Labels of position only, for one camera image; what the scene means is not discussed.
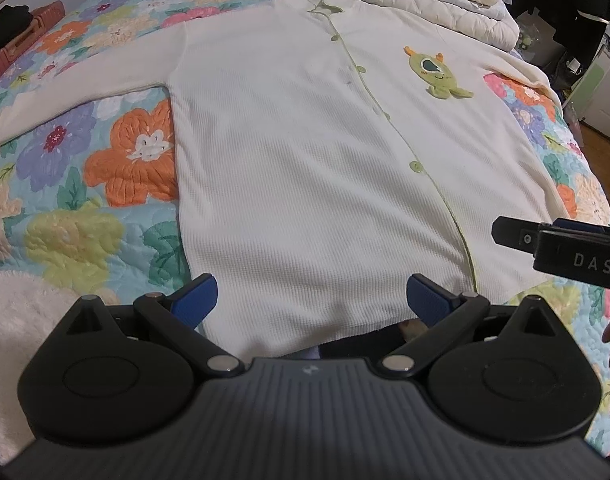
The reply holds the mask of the white fluffy blanket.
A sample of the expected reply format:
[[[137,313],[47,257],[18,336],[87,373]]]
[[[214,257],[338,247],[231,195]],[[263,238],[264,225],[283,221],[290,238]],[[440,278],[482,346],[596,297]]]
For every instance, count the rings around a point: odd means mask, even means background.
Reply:
[[[0,271],[0,464],[34,440],[20,407],[17,384],[43,341],[78,298],[43,278]]]

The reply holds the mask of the white cabinet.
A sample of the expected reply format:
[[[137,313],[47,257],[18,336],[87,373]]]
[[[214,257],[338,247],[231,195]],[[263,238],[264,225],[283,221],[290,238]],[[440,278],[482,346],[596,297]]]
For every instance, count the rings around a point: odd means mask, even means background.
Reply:
[[[564,105],[571,105],[580,122],[610,139],[610,25],[593,62],[572,86]]]

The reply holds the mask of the cream quilted folded jacket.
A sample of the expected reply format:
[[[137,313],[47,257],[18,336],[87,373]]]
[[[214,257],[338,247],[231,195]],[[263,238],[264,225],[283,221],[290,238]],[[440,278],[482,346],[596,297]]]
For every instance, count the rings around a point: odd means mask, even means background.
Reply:
[[[509,52],[517,44],[520,28],[504,10],[501,20],[439,0],[363,0],[367,3],[406,11],[439,26],[460,32],[497,49]]]

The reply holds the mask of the black cloth on crate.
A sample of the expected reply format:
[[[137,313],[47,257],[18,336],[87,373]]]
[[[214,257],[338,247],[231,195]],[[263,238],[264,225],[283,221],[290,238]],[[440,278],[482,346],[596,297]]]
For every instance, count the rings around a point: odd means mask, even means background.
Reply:
[[[4,6],[0,9],[0,50],[32,24],[28,6]]]

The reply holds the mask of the red brown slatted crate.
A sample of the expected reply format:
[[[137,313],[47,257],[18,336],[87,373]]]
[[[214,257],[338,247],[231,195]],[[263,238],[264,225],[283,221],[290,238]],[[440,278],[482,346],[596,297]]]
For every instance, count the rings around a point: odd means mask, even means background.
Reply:
[[[32,10],[32,22],[29,26],[0,50],[0,78],[13,62],[46,35],[64,15],[64,4],[60,0]]]

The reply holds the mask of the cream button pajama top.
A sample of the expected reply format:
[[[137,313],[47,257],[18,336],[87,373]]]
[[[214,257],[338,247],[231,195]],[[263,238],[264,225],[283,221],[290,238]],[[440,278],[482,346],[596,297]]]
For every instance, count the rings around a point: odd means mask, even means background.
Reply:
[[[542,281],[491,236],[566,214],[485,82],[537,68],[411,13],[271,0],[93,55],[0,110],[0,145],[73,107],[163,86],[183,250],[212,273],[210,340],[283,356],[407,320],[419,272],[503,302]]]

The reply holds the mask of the floral quilted bedspread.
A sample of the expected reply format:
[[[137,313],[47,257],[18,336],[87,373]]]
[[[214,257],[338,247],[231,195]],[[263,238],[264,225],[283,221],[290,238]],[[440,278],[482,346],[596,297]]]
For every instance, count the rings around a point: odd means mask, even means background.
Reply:
[[[93,55],[270,1],[89,0],[6,72],[0,110]],[[537,70],[544,87],[496,72],[485,82],[554,180],[566,207],[561,218],[610,226],[607,197]],[[200,275],[190,270],[181,240],[174,141],[168,90],[153,86],[79,104],[3,142],[0,269],[27,272],[109,304],[127,304],[151,290],[173,292]],[[491,302],[544,297],[609,390],[610,348],[600,335],[610,318],[610,290],[537,273],[537,285]]]

